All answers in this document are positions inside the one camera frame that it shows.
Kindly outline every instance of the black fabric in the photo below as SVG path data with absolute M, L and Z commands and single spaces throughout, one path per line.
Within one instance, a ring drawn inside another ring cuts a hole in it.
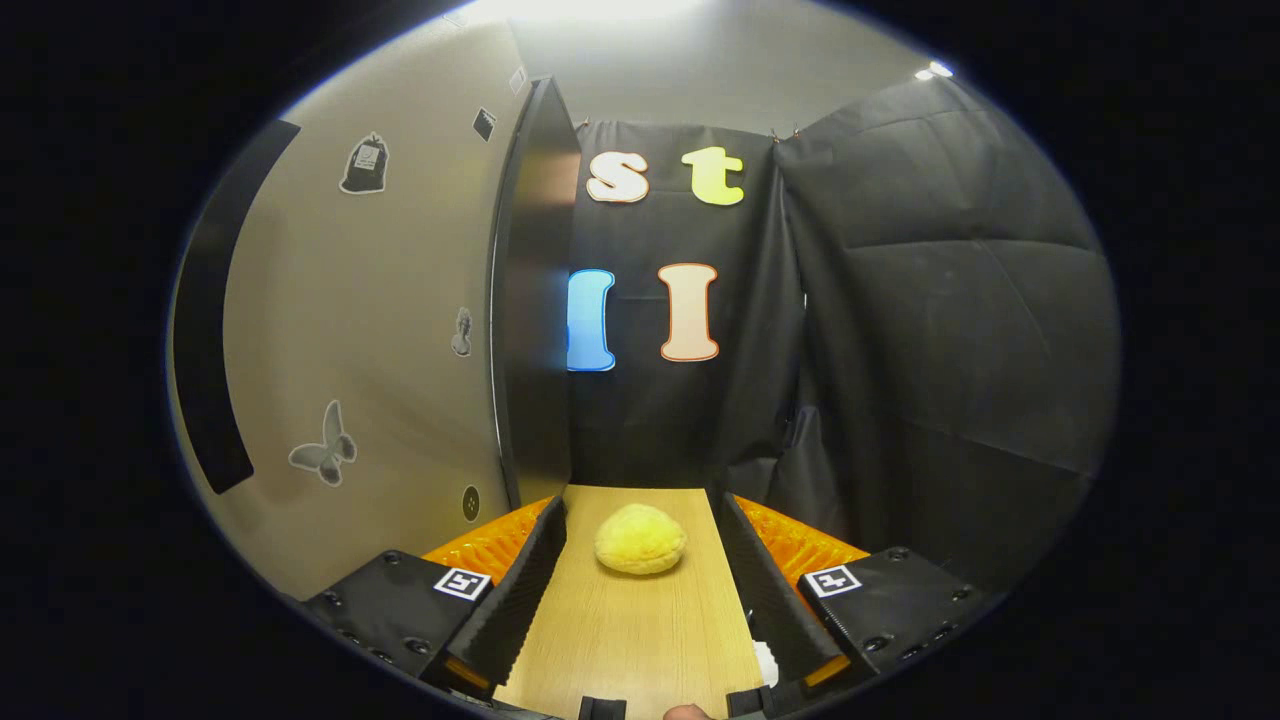
M 1119 320 L 1088 219 L 1025 133 L 941 78 L 850 105 L 776 158 L 826 448 L 851 493 L 842 537 L 1009 587 L 1088 489 L 1115 413 Z M 769 497 L 820 518 L 806 488 Z
M 573 482 L 730 491 L 991 592 L 1052 544 L 1111 432 L 1120 328 L 1088 218 L 1010 118 L 934 78 L 780 143 L 632 123 L 579 137 L 580 183 L 617 150 L 648 160 L 652 190 L 575 208 L 575 269 L 617 277 L 617 366 L 571 378 Z M 744 159 L 737 205 L 690 191 L 680 158 L 712 145 Z M 657 272 L 680 261 L 719 270 L 710 361 L 659 355 Z
M 573 269 L 614 274 L 605 318 L 617 365 L 572 373 L 573 482 L 617 487 L 723 487 L 726 468 L 776 457 L 787 434 L 803 328 L 799 268 L 781 217 L 772 140 L 698 126 L 591 123 L 579 131 L 579 187 L 593 158 L 637 152 L 649 195 L 598 202 L 579 192 Z M 724 147 L 742 172 L 727 173 L 744 200 L 718 206 L 691 192 L 686 152 Z M 719 355 L 672 363 L 659 350 L 669 329 L 658 270 L 704 263 L 710 336 Z

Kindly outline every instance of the sticker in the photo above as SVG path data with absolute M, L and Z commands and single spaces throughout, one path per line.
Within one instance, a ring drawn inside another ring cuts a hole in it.
M 591 158 L 586 193 L 598 202 L 636 202 L 649 195 L 649 181 L 640 173 L 649 163 L 635 152 L 600 152 Z
M 338 487 L 342 484 L 342 471 L 338 468 L 343 462 L 356 461 L 356 441 L 342 429 L 342 407 L 337 400 L 325 409 L 320 433 L 324 443 L 294 447 L 289 452 L 289 465 L 316 473 L 329 487 Z
M 348 195 L 369 195 L 381 192 L 387 187 L 387 159 L 390 152 L 387 143 L 376 132 L 351 149 L 351 159 L 347 160 L 347 172 L 338 183 L 338 190 Z
M 608 270 L 579 270 L 568 277 L 568 369 L 603 373 L 616 364 L 604 337 L 604 300 L 613 287 Z
M 489 584 L 489 575 L 472 573 L 461 568 L 449 568 L 449 571 L 435 583 L 435 589 L 444 594 L 452 594 L 475 602 L 480 592 Z
M 458 357 L 466 357 L 471 355 L 471 310 L 466 307 L 458 307 L 457 329 L 453 334 L 453 341 L 449 343 L 453 347 L 453 354 Z
M 462 516 L 467 519 L 467 523 L 475 523 L 479 515 L 480 491 L 475 486 L 467 486 L 467 489 L 462 491 Z
M 806 573 L 805 579 L 809 580 L 809 587 L 813 588 L 813 592 L 818 593 L 818 597 L 831 597 L 863 587 L 858 582 L 858 578 L 849 571 L 849 568 L 844 565 L 827 568 L 817 573 Z
M 671 334 L 662 356 L 672 363 L 700 363 L 719 355 L 710 337 L 708 287 L 719 277 L 716 268 L 701 263 L 678 263 L 658 270 L 671 299 Z
M 476 119 L 471 123 L 471 127 L 475 128 L 476 135 L 483 137 L 485 142 L 489 142 L 489 136 L 493 135 L 493 126 L 495 122 L 498 122 L 498 119 L 493 117 L 493 113 L 480 108 L 480 111 L 476 113 Z
M 511 76 L 511 81 L 507 83 L 511 86 L 511 94 L 520 95 L 520 88 L 525 87 L 526 79 L 529 78 L 525 76 L 525 67 L 516 68 L 516 74 Z
M 726 170 L 742 172 L 741 158 L 730 158 L 723 147 L 713 146 L 686 152 L 680 161 L 694 167 L 694 197 L 708 205 L 735 205 L 742 201 L 742 188 L 724 183 Z

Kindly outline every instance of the blue letter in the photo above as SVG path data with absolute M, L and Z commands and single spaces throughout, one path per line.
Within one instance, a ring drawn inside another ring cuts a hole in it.
M 603 373 L 616 360 L 604 342 L 604 297 L 613 287 L 608 270 L 579 270 L 568 277 L 568 369 Z

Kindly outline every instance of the yellow letter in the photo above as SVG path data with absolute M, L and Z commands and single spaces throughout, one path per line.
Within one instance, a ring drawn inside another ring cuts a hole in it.
M 694 167 L 694 196 L 710 205 L 733 205 L 742 201 L 741 187 L 724 184 L 724 170 L 741 170 L 740 158 L 726 158 L 723 147 L 703 147 L 687 152 L 681 163 Z

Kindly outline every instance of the small round hole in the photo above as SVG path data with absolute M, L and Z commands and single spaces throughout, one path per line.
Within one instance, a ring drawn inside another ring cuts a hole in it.
M 404 638 L 404 647 L 407 647 L 410 652 L 416 652 L 417 655 L 426 655 L 431 652 L 431 643 L 419 638 Z

